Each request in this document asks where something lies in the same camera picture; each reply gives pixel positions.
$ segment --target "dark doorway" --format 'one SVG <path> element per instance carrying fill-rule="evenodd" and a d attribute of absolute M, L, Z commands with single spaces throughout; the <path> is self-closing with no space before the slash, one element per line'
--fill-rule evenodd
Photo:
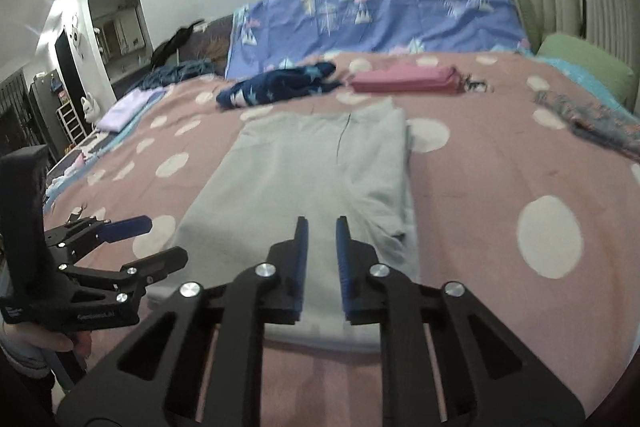
<path fill-rule="evenodd" d="M 56 41 L 56 55 L 58 56 L 58 64 L 60 65 L 60 73 L 62 73 L 62 79 L 65 83 L 66 93 L 76 108 L 76 113 L 78 114 L 82 127 L 84 127 L 86 133 L 89 134 L 92 131 L 91 126 L 86 123 L 84 119 L 84 110 L 82 110 L 82 102 L 80 101 L 80 99 L 86 95 L 84 93 L 84 87 L 82 87 L 82 82 L 80 82 L 74 57 L 71 54 L 69 39 L 66 38 L 64 30 Z"/>

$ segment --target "silver screw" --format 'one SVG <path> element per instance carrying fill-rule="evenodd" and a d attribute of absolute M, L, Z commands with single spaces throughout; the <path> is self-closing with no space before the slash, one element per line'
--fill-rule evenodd
<path fill-rule="evenodd" d="M 200 285 L 196 282 L 186 282 L 180 286 L 180 295 L 183 297 L 195 297 L 200 293 Z"/>
<path fill-rule="evenodd" d="M 271 277 L 276 273 L 276 267 L 271 263 L 262 263 L 255 267 L 255 272 L 259 277 Z"/>
<path fill-rule="evenodd" d="M 465 293 L 465 287 L 461 282 L 451 281 L 444 286 L 444 293 L 450 297 L 462 297 Z"/>
<path fill-rule="evenodd" d="M 373 277 L 386 277 L 391 273 L 391 270 L 389 270 L 389 267 L 386 264 L 374 264 L 369 268 L 369 273 Z"/>

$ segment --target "bed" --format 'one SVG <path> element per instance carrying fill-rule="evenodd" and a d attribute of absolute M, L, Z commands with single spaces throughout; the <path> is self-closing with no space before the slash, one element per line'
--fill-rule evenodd
<path fill-rule="evenodd" d="M 446 6 L 449 0 L 434 3 L 444 6 L 444 22 L 470 11 L 495 13 L 484 11 L 482 0 L 477 1 L 464 0 L 460 13 Z M 580 103 L 596 100 L 556 68 L 514 53 L 528 47 L 520 25 L 522 3 L 518 9 L 517 1 L 500 0 L 511 25 L 508 42 L 501 40 L 504 35 L 488 33 L 484 41 L 465 41 L 470 48 L 447 49 L 442 38 L 412 43 L 403 35 L 395 41 L 390 30 L 385 35 L 391 38 L 377 48 L 358 47 L 362 40 L 356 38 L 319 44 L 317 35 L 311 35 L 304 37 L 298 56 L 281 56 L 288 45 L 282 39 L 258 49 L 260 31 L 271 28 L 264 21 L 271 19 L 254 15 L 264 14 L 265 6 L 295 5 L 310 16 L 311 0 L 263 0 L 236 13 L 227 71 L 243 76 L 301 61 L 331 60 L 336 78 L 344 82 L 359 71 L 397 64 L 455 65 L 487 79 L 494 92 L 391 97 L 412 134 L 409 172 L 418 277 L 434 286 L 448 280 L 468 285 L 576 394 L 588 414 L 610 392 L 638 347 L 640 260 L 634 249 L 640 230 L 634 216 L 640 211 L 635 196 L 640 168 L 577 139 L 562 121 L 534 104 L 541 89 Z M 370 24 L 374 9 L 368 2 L 348 0 L 340 16 Z M 545 24 L 579 25 L 562 20 L 565 15 Z M 284 20 L 300 22 L 298 16 L 289 13 Z M 316 27 L 319 32 L 327 29 Z M 248 45 L 250 52 L 244 52 Z M 452 46 L 459 45 L 454 39 Z M 86 209 L 83 216 L 100 219 L 147 214 L 153 220 L 149 234 L 102 245 L 81 261 L 83 266 L 118 269 L 170 242 L 190 205 L 252 123 L 281 113 L 300 118 L 351 114 L 386 100 L 341 87 L 324 96 L 220 111 L 215 97 L 228 85 L 227 79 L 205 75 L 169 88 L 119 148 L 103 155 L 55 199 L 46 227 L 64 223 L 78 207 Z M 143 300 L 141 315 L 148 312 Z M 90 365 L 126 334 L 95 331 Z M 265 425 L 380 423 L 377 353 L 271 340 L 263 381 Z"/>

